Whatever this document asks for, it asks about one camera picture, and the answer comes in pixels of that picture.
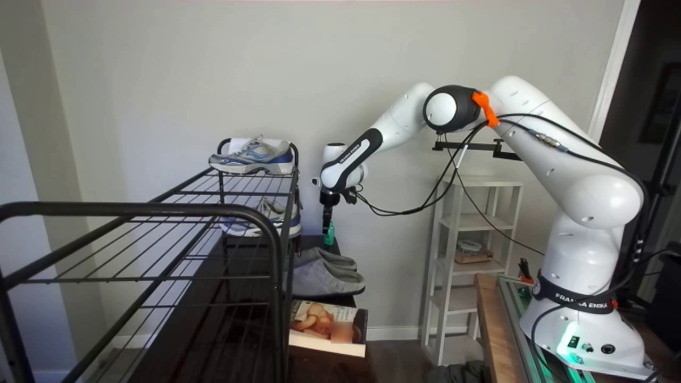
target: wire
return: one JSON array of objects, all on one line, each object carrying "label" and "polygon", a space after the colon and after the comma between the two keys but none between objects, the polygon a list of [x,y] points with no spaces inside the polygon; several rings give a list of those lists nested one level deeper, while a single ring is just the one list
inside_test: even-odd
[{"label": "wire", "polygon": [[445,177],[446,177],[452,164],[456,162],[458,154],[460,154],[460,151],[467,154],[471,140],[473,140],[473,139],[478,135],[478,131],[486,127],[486,125],[487,125],[487,122],[477,124],[477,125],[469,133],[469,136],[462,140],[462,147],[458,147],[456,154],[450,156],[450,162],[446,162],[446,166],[443,168],[438,182],[434,184],[434,188],[429,189],[429,195],[425,197],[425,201],[424,201],[420,206],[406,209],[406,210],[380,209],[380,206],[373,204],[368,199],[363,199],[362,192],[356,192],[358,201],[362,201],[362,202],[363,202],[374,216],[379,216],[379,218],[416,216],[416,214],[420,214],[420,210],[425,210],[425,209],[434,206],[434,204],[441,202],[441,201],[446,197],[446,192],[452,189],[452,184],[453,184],[453,179],[456,179],[456,174],[458,174],[458,166],[453,166],[452,177],[450,177],[450,184],[446,184],[445,189],[436,197],[436,192],[438,192],[441,184],[445,182]]},{"label": "wire", "polygon": [[[595,142],[592,142],[589,139],[585,139],[585,136],[580,136],[580,135],[577,135],[577,133],[573,133],[571,127],[566,127],[566,125],[561,125],[561,124],[557,124],[557,122],[553,122],[553,120],[546,120],[546,118],[543,118],[543,116],[535,116],[535,113],[504,113],[504,116],[497,116],[501,118],[501,122],[504,122],[504,124],[508,124],[508,125],[515,125],[515,127],[519,127],[519,131],[523,131],[523,133],[527,133],[533,139],[537,139],[537,140],[540,140],[538,136],[538,133],[537,131],[529,131],[527,125],[523,125],[523,124],[519,124],[519,122],[513,122],[513,120],[508,120],[508,118],[529,118],[529,120],[540,120],[540,122],[544,122],[544,124],[550,124],[550,125],[553,125],[553,127],[557,127],[557,131],[561,131],[565,135],[568,135],[568,136],[573,136],[573,139],[577,139],[577,140],[580,140],[580,142],[585,142],[588,147],[592,147],[592,149],[595,149],[599,154],[603,154],[603,156],[606,156],[609,157],[609,154],[604,154],[603,151],[603,147],[599,147]],[[619,166],[612,166],[612,164],[609,164],[609,162],[603,162],[603,159],[595,159],[595,157],[588,157],[588,156],[580,156],[580,154],[577,154],[577,151],[571,151],[568,147],[553,147],[553,149],[557,149],[557,151],[561,151],[561,154],[566,154],[566,156],[573,156],[573,157],[577,157],[577,159],[584,159],[584,162],[592,162],[592,164],[599,164],[599,166],[604,166],[604,168],[612,168],[612,170],[618,170],[618,172],[622,172],[622,174],[625,174],[625,177],[629,177],[632,182],[637,182],[638,184],[638,188],[641,188],[641,192],[643,192],[643,206],[641,206],[641,210],[646,210],[646,206],[650,206],[650,195],[646,195],[646,188],[645,188],[645,184],[643,184],[643,179],[641,177],[637,177],[637,174],[632,174],[632,172],[628,172],[625,168],[619,168]]]},{"label": "wire", "polygon": [[660,377],[660,370],[651,373],[643,383],[653,383]]},{"label": "wire", "polygon": [[484,209],[480,209],[480,206],[473,201],[473,197],[469,195],[469,188],[467,188],[462,174],[458,174],[458,179],[460,179],[460,184],[462,184],[462,189],[463,189],[469,202],[471,202],[471,204],[475,206],[475,210],[487,222],[490,227],[493,227],[493,231],[495,231],[501,236],[504,236],[507,240],[510,240],[510,242],[515,242],[515,246],[519,246],[519,248],[523,248],[523,250],[527,250],[527,252],[533,252],[533,254],[544,255],[544,252],[538,252],[538,250],[535,250],[535,248],[529,248],[529,246],[523,246],[523,242],[515,240],[513,236],[508,236],[507,232],[502,232],[501,227],[495,227],[495,226],[491,224],[491,219],[484,214]]},{"label": "wire", "polygon": [[[657,255],[674,255],[674,257],[679,257],[679,254],[671,254],[668,250],[662,250],[662,252],[656,252],[656,254],[646,255],[646,259],[641,262],[641,265],[646,265],[650,259],[653,259],[653,257],[657,257]],[[575,305],[585,303],[588,298],[593,298],[593,297],[599,297],[599,298],[615,297],[615,291],[623,290],[623,288],[635,279],[635,274],[637,274],[637,272],[635,272],[635,268],[632,268],[618,286],[604,290],[603,295],[580,297],[580,298],[575,300]],[[533,340],[533,348],[529,348],[529,349],[533,349],[535,357],[537,357],[551,374],[555,374],[555,370],[553,370],[553,368],[550,366],[550,362],[537,352],[537,329],[538,329],[538,324],[540,324],[546,316],[551,316],[551,314],[555,314],[555,312],[559,312],[559,308],[565,308],[565,305],[557,303],[557,306],[551,306],[550,312],[540,314],[540,316],[535,320],[533,331],[529,331],[529,340]]]}]

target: shoe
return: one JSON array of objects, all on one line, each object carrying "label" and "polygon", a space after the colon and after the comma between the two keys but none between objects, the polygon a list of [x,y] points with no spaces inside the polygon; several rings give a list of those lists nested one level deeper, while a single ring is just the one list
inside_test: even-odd
[{"label": "shoe", "polygon": [[329,268],[326,262],[308,262],[294,268],[295,298],[356,297],[363,290],[367,284],[360,272]]},{"label": "shoe", "polygon": [[343,255],[326,252],[321,248],[311,248],[301,254],[294,254],[294,268],[308,265],[308,262],[318,262],[318,259],[326,262],[331,268],[344,268],[344,270],[354,270],[354,272],[358,270],[356,259],[343,257]]},{"label": "shoe", "polygon": [[231,139],[227,154],[211,156],[209,164],[229,174],[253,174],[267,170],[271,174],[292,174],[294,156],[288,140],[255,136],[251,140]]},{"label": "shoe", "polygon": [[[255,206],[255,210],[259,210],[263,218],[269,218],[280,236],[285,210],[277,209],[269,199],[261,199],[259,204]],[[253,222],[246,222],[246,219],[225,218],[219,222],[219,227],[227,236],[244,236],[244,238],[261,236],[261,231]],[[292,219],[289,219],[289,238],[295,238],[299,235],[301,235],[301,206],[299,206],[299,202],[294,202]]]}]

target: white robotic arm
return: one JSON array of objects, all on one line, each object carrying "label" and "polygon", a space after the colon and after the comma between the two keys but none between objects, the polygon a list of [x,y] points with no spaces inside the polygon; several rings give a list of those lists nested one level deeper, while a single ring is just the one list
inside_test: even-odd
[{"label": "white robotic arm", "polygon": [[504,76],[490,91],[416,85],[373,131],[324,166],[321,202],[324,197],[356,188],[358,177],[350,174],[367,157],[408,140],[418,131],[429,125],[443,135],[486,120],[561,209],[551,226],[522,331],[573,368],[650,377],[651,366],[638,332],[622,321],[609,297],[599,297],[611,286],[622,232],[641,210],[643,189],[523,80]]}]

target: white shelving rack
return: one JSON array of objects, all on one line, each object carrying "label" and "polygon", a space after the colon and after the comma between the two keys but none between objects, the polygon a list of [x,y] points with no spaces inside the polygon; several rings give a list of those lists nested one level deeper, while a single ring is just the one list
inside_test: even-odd
[{"label": "white shelving rack", "polygon": [[[462,179],[486,218],[471,204],[460,182],[432,214],[420,342],[436,366],[484,359],[475,274],[507,272],[513,242],[502,235],[515,238],[522,204],[522,182],[497,174],[462,174]],[[486,257],[467,262],[458,250],[460,240],[484,246]]]}]

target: gray wall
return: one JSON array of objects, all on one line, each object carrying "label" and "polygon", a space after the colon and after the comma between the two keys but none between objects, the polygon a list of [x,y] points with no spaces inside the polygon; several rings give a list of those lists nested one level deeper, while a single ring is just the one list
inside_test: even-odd
[{"label": "gray wall", "polygon": [[[7,97],[10,97],[19,131],[12,133],[12,140],[0,140],[2,156],[12,156],[2,162],[2,202],[37,199],[80,201],[75,154],[44,31],[43,5],[39,0],[0,0],[0,54],[10,91]],[[10,135],[12,127],[14,125],[9,125],[9,120],[2,120],[2,135]],[[9,250],[17,248],[35,257],[82,235],[85,224],[80,219],[70,219],[69,224],[63,219],[46,219],[44,224],[40,222],[40,227],[37,231],[39,232],[28,231],[25,236],[5,236],[5,240],[9,240],[2,242],[0,254],[5,272],[9,266],[7,257],[12,257],[12,254],[7,254]],[[69,288],[59,295],[69,308],[65,314],[75,337],[73,342],[77,352],[82,354],[95,340],[102,324],[98,288]],[[59,306],[57,303],[40,303],[39,298],[29,305],[46,305],[44,308]]]},{"label": "gray wall", "polygon": [[[307,232],[321,222],[311,179],[324,142],[354,140],[418,82],[487,88],[515,73],[588,125],[622,12],[619,0],[43,5],[82,199],[152,199],[205,168],[219,139],[263,133],[301,147]],[[445,164],[432,140],[424,133],[373,159],[367,197],[421,202]],[[526,182],[519,238],[543,248],[555,209],[523,166],[471,156],[467,168]],[[416,337],[429,216],[341,206],[337,227],[368,279],[373,334]]]},{"label": "gray wall", "polygon": [[[0,54],[0,204],[37,201],[37,184],[25,156],[22,127]],[[5,274],[50,252],[43,219],[9,219],[0,226],[0,268]],[[39,379],[59,374],[75,362],[75,346],[57,286],[10,291],[24,348]]]}]

